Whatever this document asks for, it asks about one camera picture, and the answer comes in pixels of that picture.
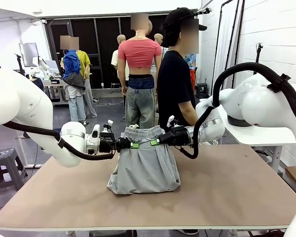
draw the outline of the folded garment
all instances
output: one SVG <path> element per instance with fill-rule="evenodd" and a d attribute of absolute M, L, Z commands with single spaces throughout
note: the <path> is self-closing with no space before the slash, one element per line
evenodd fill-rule
<path fill-rule="evenodd" d="M 180 186 L 175 158 L 168 145 L 152 146 L 164 134 L 160 126 L 151 129 L 126 128 L 121 137 L 138 143 L 138 148 L 122 149 L 107 187 L 115 194 L 162 193 Z"/>

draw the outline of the cap brim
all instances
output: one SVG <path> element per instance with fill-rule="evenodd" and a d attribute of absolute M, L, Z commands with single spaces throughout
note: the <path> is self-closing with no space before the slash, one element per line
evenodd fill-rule
<path fill-rule="evenodd" d="M 198 30 L 199 31 L 205 31 L 206 29 L 207 29 L 207 26 L 198 25 Z"/>

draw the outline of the white brick wall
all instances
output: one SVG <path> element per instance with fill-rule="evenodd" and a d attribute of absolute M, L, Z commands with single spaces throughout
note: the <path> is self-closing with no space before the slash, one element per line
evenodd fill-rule
<path fill-rule="evenodd" d="M 202 33 L 202 82 L 207 78 L 207 83 L 211 83 L 222 2 L 213 0 L 208 7 L 214 14 L 203 16 L 208 30 Z M 296 0 L 246 0 L 237 63 L 254 62 L 258 42 L 263 45 L 259 62 L 278 74 L 288 74 L 296 83 Z M 238 73 L 235 85 L 250 75 L 252 72 Z M 296 146 L 285 146 L 282 160 L 286 165 L 296 164 Z"/>

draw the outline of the brown tabletop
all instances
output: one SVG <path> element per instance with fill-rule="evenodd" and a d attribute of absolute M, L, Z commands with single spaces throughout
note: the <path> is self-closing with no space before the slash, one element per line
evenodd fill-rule
<path fill-rule="evenodd" d="M 73 168 L 51 158 L 0 211 L 0 228 L 272 229 L 293 219 L 296 194 L 249 146 L 200 146 L 195 160 L 171 149 L 182 184 L 162 194 L 107 189 L 117 155 Z"/>

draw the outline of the mannequin hand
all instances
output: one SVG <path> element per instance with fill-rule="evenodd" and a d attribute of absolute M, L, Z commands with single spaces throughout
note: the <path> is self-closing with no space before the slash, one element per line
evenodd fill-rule
<path fill-rule="evenodd" d="M 127 90 L 128 90 L 128 87 L 126 87 L 126 86 L 123 86 L 122 87 L 122 93 L 123 93 L 123 95 L 126 96 Z"/>

